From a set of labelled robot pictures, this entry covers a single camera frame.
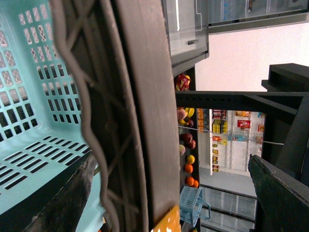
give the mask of white wall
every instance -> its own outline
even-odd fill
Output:
[[[196,64],[197,90],[265,91],[270,64],[309,66],[309,23],[210,35],[209,49]]]

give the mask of refrigerator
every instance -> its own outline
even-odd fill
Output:
[[[210,33],[308,21],[308,0],[208,0]]]
[[[173,75],[209,56],[206,0],[162,0]]]

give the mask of wire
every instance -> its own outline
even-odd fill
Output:
[[[190,127],[183,127],[183,126],[178,126],[178,127],[180,127],[180,128],[185,128],[185,129],[189,129],[189,130],[194,130],[194,131],[201,131],[201,129],[195,129],[195,128],[190,128]],[[220,133],[215,133],[215,132],[212,132],[212,131],[210,131],[210,130],[202,130],[202,131],[206,131],[206,132],[210,132],[210,133],[212,133],[212,134],[218,134],[218,135],[220,135],[220,136],[226,136],[226,137],[228,137],[228,135],[227,134],[220,134]],[[283,146],[284,144],[282,144],[282,143],[275,143],[275,142],[268,142],[268,141],[258,141],[258,140],[253,140],[253,139],[246,139],[247,141],[252,141],[252,142],[262,142],[262,143],[266,143],[266,144],[275,144],[275,145],[281,145],[281,146]]]

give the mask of store shelf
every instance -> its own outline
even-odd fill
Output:
[[[199,136],[199,143],[201,145],[206,144],[206,146],[201,147],[199,151],[200,167],[210,169],[211,175],[214,173],[212,165],[218,165],[220,172],[249,176],[248,162],[250,154],[262,155],[262,145],[257,143],[256,139],[257,136],[260,138],[263,137],[263,132],[259,132],[258,128],[259,125],[264,125],[265,119],[260,118],[258,114],[258,112],[251,112],[250,115],[243,117],[237,116],[236,111],[227,111],[227,133],[201,134]],[[210,110],[209,120],[211,125],[213,122],[212,110]],[[238,120],[249,120],[251,122],[250,128],[247,131],[242,131],[238,127]],[[226,145],[213,141],[213,136],[220,136],[222,140],[227,140]],[[214,154],[213,149],[218,151],[218,156]],[[217,164],[213,164],[213,157],[215,156],[218,157]]]

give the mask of banana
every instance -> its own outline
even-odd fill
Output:
[[[189,123],[185,122],[183,119],[178,121],[180,125],[188,126]]]
[[[191,118],[194,114],[194,108],[185,108],[185,111],[187,112],[187,117]]]

